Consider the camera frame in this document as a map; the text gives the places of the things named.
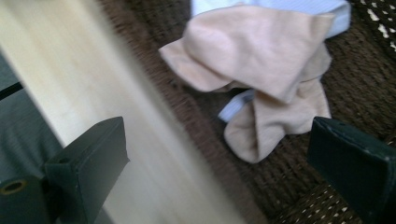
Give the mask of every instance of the perforated brown surface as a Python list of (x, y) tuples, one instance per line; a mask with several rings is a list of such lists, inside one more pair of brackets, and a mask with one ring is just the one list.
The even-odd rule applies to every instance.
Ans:
[[(228, 149), (222, 137), (224, 124), (217, 119), (236, 91), (200, 93), (177, 85), (157, 50), (181, 37), (190, 17), (188, 0), (98, 1), (248, 223), (263, 223), (262, 214), (273, 223), (361, 223), (306, 163), (309, 133), (286, 137), (258, 164), (245, 163)], [(367, 21), (367, 4), (353, 2), (350, 30), (327, 41), (333, 62), (322, 82), (335, 119), (394, 142), (396, 66), (387, 46), (395, 37), (379, 40), (377, 22)], [(373, 2), (377, 2), (373, 10), (381, 11), (379, 6), (391, 1)], [(387, 15), (396, 20), (394, 10)], [(391, 32), (392, 23), (383, 24)]]

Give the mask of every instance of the wooden board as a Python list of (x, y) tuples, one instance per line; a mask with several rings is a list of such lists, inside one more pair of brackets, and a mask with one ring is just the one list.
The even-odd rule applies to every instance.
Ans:
[(244, 223), (93, 0), (3, 0), (0, 45), (63, 146), (123, 116), (115, 223)]

